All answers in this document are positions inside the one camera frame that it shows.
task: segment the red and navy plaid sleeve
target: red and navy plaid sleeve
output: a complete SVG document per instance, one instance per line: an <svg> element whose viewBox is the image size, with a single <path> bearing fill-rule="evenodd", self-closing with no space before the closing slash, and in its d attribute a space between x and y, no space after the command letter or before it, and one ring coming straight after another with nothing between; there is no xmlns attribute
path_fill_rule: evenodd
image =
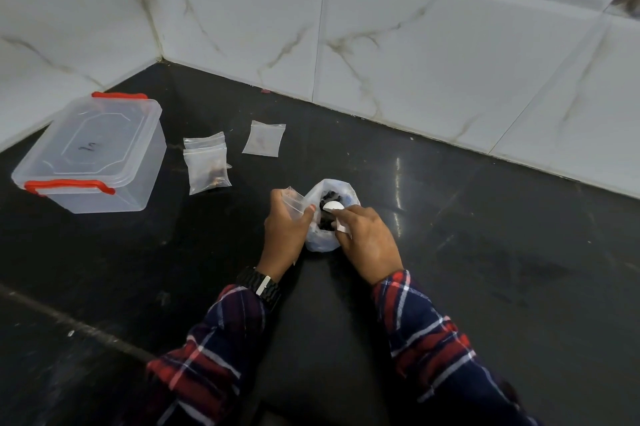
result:
<svg viewBox="0 0 640 426"><path fill-rule="evenodd" d="M180 406L192 419L214 425L236 403L266 322L266 308L244 286L229 285L194 326L181 349L147 364L147 369L176 397L167 409Z"/></svg>
<svg viewBox="0 0 640 426"><path fill-rule="evenodd" d="M443 398L491 424L539 424L524 413L510 386L499 386L477 362L467 336L416 289L409 271L375 285L373 298L396 371L417 390L419 402Z"/></svg>

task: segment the watch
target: watch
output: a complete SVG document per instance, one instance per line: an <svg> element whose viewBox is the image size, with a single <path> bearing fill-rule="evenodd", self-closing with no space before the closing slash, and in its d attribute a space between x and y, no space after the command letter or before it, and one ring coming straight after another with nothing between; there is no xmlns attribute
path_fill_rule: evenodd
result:
<svg viewBox="0 0 640 426"><path fill-rule="evenodd" d="M276 282L255 268L247 267L240 271L236 285L244 286L257 294L269 310L272 310L280 299L280 287Z"/></svg>

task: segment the hand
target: hand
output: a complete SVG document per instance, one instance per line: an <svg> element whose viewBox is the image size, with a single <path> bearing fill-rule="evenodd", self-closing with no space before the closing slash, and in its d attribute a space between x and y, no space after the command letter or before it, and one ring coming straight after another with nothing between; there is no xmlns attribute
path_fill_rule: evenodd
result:
<svg viewBox="0 0 640 426"><path fill-rule="evenodd" d="M302 217L293 220L282 201L282 190L271 191L271 212L264 221L264 248L256 271L279 282L298 259L315 211L311 204Z"/></svg>
<svg viewBox="0 0 640 426"><path fill-rule="evenodd" d="M370 285L404 269L396 241L375 210L352 205L332 210L332 214L349 226L351 236L340 231L335 236L351 264Z"/></svg>

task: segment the person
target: person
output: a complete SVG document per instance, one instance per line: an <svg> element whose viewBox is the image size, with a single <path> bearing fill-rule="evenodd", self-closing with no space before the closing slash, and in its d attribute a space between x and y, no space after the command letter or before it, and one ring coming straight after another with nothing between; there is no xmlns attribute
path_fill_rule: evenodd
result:
<svg viewBox="0 0 640 426"><path fill-rule="evenodd" d="M272 303L265 300L264 282L279 282L297 260L315 210L311 205L292 220L282 190L271 192L264 248L260 262L249 271L259 277L258 287L228 285L204 320L191 328L184 346L149 362L152 379L144 397L120 424L212 426L228 417L268 320ZM350 234L336 231L335 236L372 287L395 370L417 401L439 403L448 417L464 416L475 423L539 424L524 412L513 388L478 362L467 336L420 291L377 212L354 205L333 214L348 225Z"/></svg>

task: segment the person's left hand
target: person's left hand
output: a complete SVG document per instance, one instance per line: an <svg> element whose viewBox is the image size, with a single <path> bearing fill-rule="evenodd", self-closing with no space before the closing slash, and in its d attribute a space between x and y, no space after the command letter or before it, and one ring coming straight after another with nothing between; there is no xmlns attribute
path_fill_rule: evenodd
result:
<svg viewBox="0 0 640 426"><path fill-rule="evenodd" d="M271 212L264 221L264 248L256 271L279 282L298 259L315 211L311 204L302 217L293 220L282 201L282 190L271 191Z"/></svg>

